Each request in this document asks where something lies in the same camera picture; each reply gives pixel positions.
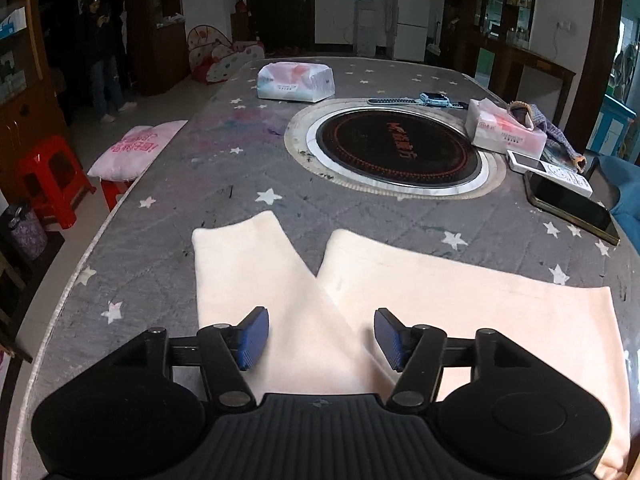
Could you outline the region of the cream white sweater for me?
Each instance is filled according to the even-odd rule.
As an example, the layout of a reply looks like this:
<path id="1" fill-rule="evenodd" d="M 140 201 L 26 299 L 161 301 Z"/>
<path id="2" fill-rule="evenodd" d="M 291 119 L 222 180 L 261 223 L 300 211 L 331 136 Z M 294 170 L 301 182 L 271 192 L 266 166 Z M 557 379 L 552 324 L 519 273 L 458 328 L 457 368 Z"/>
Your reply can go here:
<path id="1" fill-rule="evenodd" d="M 268 392 L 376 392 L 396 384 L 372 336 L 373 315 L 456 338 L 493 328 L 592 393 L 608 410 L 612 438 L 597 468 L 628 477 L 630 397 L 620 330 L 606 287 L 552 285 L 409 252 L 337 230 L 312 273 L 269 211 L 192 234 L 201 326 L 240 322 L 267 309 L 265 352 L 246 379 Z"/>

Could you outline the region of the person in dark clothes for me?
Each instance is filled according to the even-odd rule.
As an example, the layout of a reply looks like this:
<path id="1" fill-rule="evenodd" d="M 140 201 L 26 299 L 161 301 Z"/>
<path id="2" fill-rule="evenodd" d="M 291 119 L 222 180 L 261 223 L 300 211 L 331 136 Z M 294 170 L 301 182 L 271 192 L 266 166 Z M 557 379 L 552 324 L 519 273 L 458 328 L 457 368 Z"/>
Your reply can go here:
<path id="1" fill-rule="evenodd" d="M 94 108 L 102 124 L 111 124 L 115 121 L 114 112 L 132 110 L 137 104 L 122 95 L 111 15 L 100 0 L 80 0 L 79 28 L 81 57 L 91 77 Z"/>

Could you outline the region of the grey star tablecloth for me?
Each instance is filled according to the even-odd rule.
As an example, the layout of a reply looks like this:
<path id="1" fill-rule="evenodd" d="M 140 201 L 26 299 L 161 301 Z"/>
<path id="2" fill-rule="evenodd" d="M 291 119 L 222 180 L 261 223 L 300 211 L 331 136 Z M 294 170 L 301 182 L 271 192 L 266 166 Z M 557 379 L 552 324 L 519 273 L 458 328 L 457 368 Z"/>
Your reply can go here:
<path id="1" fill-rule="evenodd" d="M 182 118 L 177 134 L 142 179 L 108 209 L 87 196 L 36 293 L 18 339 L 32 355 L 9 411 L 3 477 L 39 479 L 43 464 L 28 411 L 39 399 L 145 328 L 191 335 L 196 327 L 192 232 L 219 228 L 267 208 L 311 270 L 332 231 L 348 229 L 399 248 L 550 281 L 560 268 L 574 286 L 608 286 L 630 376 L 639 371 L 639 256 L 628 240 L 600 244 L 532 206 L 518 174 L 468 200 L 397 198 L 345 188 L 288 154 L 283 135 L 295 103 L 262 102 L 258 63 L 229 81 L 193 82 L 141 102 L 120 124 L 75 134 L 91 164 L 126 129 Z"/>

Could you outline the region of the round black induction cooker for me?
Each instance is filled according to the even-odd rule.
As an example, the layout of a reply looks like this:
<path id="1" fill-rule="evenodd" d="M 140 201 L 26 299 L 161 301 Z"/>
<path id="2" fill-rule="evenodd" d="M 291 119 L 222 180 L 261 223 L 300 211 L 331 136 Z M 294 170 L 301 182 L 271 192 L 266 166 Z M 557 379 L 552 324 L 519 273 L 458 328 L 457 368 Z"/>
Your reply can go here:
<path id="1" fill-rule="evenodd" d="M 474 146 L 461 118 L 419 105 L 326 100 L 295 114 L 284 144 L 324 180 L 400 200 L 470 200 L 506 177 L 503 157 Z"/>

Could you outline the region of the white remote control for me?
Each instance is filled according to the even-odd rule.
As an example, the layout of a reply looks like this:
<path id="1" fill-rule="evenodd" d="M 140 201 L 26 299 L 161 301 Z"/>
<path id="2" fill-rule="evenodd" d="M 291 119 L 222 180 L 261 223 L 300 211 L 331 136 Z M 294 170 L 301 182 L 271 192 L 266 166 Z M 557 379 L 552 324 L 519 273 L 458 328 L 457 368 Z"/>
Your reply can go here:
<path id="1" fill-rule="evenodd" d="M 550 164 L 550 162 L 540 162 L 536 171 L 541 177 L 562 185 L 564 188 L 569 188 L 581 196 L 589 198 L 592 195 L 592 187 L 588 180 L 575 171 Z"/>

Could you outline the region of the pink tissue box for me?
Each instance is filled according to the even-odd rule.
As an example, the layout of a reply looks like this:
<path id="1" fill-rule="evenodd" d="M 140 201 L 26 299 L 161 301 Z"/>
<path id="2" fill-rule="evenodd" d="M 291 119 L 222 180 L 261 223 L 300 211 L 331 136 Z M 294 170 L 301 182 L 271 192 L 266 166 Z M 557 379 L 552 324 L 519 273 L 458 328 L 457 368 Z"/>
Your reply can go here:
<path id="1" fill-rule="evenodd" d="M 539 158 L 547 143 L 543 131 L 524 126 L 490 99 L 469 102 L 465 130 L 474 146 L 499 154 L 512 151 Z"/>

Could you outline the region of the red plastic stool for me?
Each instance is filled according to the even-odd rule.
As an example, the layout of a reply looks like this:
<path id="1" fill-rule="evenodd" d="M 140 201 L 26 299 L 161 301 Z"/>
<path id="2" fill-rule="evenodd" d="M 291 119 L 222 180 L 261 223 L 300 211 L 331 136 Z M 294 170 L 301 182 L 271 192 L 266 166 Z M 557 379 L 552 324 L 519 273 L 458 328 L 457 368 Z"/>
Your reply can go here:
<path id="1" fill-rule="evenodd" d="M 57 223 L 63 230 L 75 224 L 78 200 L 96 192 L 62 136 L 40 141 L 18 160 L 16 169 L 37 217 Z"/>

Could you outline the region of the blue knitted cloth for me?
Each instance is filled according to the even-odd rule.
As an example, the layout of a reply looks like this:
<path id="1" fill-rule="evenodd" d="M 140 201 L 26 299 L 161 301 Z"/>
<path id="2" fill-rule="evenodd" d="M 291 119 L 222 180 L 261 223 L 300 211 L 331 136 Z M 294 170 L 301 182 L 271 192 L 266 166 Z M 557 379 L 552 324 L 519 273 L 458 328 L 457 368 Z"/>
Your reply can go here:
<path id="1" fill-rule="evenodd" d="M 510 115 L 516 119 L 521 125 L 527 129 L 538 129 L 544 132 L 561 151 L 564 152 L 566 158 L 572 166 L 582 174 L 586 168 L 585 156 L 579 154 L 567 140 L 564 132 L 553 122 L 535 104 L 529 104 L 523 101 L 513 101 L 508 106 Z"/>

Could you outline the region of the blue sofa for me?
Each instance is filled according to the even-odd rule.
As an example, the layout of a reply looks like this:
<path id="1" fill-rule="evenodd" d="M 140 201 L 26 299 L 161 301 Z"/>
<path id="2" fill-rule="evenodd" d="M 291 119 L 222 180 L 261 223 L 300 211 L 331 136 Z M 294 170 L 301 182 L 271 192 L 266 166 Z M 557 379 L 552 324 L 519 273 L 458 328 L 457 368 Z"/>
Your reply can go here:
<path id="1" fill-rule="evenodd" d="M 639 176 L 638 166 L 605 155 L 593 157 L 587 171 L 594 199 L 610 211 L 636 250 L 640 249 Z"/>

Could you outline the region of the white pink tissue pack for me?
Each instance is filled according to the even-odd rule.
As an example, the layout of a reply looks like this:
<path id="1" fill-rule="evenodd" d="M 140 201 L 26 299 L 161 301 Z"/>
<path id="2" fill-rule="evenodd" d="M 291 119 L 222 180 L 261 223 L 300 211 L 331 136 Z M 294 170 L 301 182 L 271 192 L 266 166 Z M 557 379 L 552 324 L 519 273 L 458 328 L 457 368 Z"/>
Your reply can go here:
<path id="1" fill-rule="evenodd" d="M 269 63 L 258 73 L 256 91 L 263 100 L 318 103 L 335 96 L 333 70 L 317 63 Z"/>

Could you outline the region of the blue cabinet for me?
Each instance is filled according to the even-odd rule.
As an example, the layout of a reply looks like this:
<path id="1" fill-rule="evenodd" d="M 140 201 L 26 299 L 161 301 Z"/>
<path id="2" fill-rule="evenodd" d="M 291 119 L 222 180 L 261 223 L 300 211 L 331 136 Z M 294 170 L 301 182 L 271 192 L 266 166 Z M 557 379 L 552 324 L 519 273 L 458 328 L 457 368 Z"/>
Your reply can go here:
<path id="1" fill-rule="evenodd" d="M 606 94 L 596 124 L 592 129 L 587 150 L 601 155 L 617 156 L 631 123 L 637 114 L 625 104 Z"/>

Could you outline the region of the dark wooden side table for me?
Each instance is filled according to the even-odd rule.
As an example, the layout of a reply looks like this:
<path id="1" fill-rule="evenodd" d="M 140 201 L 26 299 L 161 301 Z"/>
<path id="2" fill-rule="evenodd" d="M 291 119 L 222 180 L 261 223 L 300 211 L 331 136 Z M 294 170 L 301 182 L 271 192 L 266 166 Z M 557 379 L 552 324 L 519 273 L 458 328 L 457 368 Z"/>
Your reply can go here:
<path id="1" fill-rule="evenodd" d="M 488 82 L 488 89 L 493 94 L 504 102 L 515 101 L 522 93 L 532 96 L 534 81 L 538 79 L 551 87 L 551 90 L 558 89 L 552 122 L 556 126 L 561 123 L 575 78 L 572 70 L 505 41 L 487 38 L 482 48 L 494 55 Z"/>

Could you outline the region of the dark wooden shelf left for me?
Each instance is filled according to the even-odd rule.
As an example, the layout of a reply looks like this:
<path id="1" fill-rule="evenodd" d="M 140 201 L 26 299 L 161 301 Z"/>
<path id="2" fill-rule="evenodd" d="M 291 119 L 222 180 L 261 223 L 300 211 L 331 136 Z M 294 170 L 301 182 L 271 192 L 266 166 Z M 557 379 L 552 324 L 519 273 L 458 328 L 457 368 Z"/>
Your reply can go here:
<path id="1" fill-rule="evenodd" d="M 18 160 L 50 136 L 70 136 L 56 99 L 38 0 L 1 0 L 1 193 L 20 197 Z"/>

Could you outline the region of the dark wooden display cabinet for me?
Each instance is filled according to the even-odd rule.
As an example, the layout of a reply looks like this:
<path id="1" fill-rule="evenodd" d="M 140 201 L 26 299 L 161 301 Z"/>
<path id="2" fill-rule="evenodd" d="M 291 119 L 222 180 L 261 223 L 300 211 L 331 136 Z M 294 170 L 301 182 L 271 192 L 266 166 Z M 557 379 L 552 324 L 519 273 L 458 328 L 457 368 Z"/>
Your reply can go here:
<path id="1" fill-rule="evenodd" d="M 527 48 L 536 0 L 445 0 L 440 28 L 442 65 L 476 74 L 485 42 Z"/>

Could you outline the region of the white refrigerator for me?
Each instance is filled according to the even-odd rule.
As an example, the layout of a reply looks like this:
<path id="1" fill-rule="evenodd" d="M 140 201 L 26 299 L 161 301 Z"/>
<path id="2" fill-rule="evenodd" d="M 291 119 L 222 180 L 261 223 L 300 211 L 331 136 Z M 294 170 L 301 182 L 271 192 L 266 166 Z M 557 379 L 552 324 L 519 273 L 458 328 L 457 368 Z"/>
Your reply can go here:
<path id="1" fill-rule="evenodd" d="M 431 0 L 393 0 L 392 53 L 398 60 L 424 60 Z"/>

